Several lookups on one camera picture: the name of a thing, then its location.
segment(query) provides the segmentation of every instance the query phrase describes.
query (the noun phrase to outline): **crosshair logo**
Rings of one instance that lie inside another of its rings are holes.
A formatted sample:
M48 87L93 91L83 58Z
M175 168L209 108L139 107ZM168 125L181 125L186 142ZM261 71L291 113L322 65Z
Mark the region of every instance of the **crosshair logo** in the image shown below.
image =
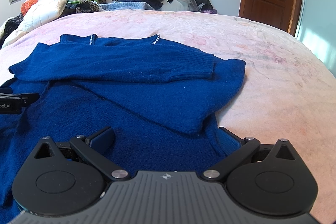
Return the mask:
M165 173L165 174L162 175L161 177L163 177L165 180L169 180L169 179L171 179L173 176L169 175L168 173Z

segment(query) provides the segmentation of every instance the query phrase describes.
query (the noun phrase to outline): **navy blue garment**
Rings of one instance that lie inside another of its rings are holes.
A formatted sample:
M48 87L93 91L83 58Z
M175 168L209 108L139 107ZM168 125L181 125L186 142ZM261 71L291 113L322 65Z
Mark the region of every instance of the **navy blue garment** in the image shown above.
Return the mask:
M0 115L0 223L18 214L11 183L43 136L68 141L105 126L104 156L137 170L202 172L224 157L214 112L240 89L245 62L153 36L62 35L10 67L14 93L40 93L21 115Z

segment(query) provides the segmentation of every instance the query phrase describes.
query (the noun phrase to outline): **pink blanket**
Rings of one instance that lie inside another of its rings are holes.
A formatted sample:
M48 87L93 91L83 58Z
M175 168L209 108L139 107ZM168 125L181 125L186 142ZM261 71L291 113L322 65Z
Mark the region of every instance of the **pink blanket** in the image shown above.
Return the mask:
M59 42L63 33L123 38L159 34L223 59L245 60L244 86L217 112L218 125L262 143L289 139L319 185L312 214L325 224L336 219L336 79L295 38L261 23L221 15L143 10L77 14L0 50L1 84L13 76L10 65L27 58L38 42Z

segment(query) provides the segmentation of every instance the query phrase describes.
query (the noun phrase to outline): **sweater sleeve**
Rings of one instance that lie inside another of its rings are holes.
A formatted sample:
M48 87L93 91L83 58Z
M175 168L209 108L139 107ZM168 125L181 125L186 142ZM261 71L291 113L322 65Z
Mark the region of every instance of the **sweater sleeve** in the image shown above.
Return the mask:
M38 43L24 61L9 68L24 81L104 80L128 83L165 83L210 79L214 56L173 45L127 47L80 43Z

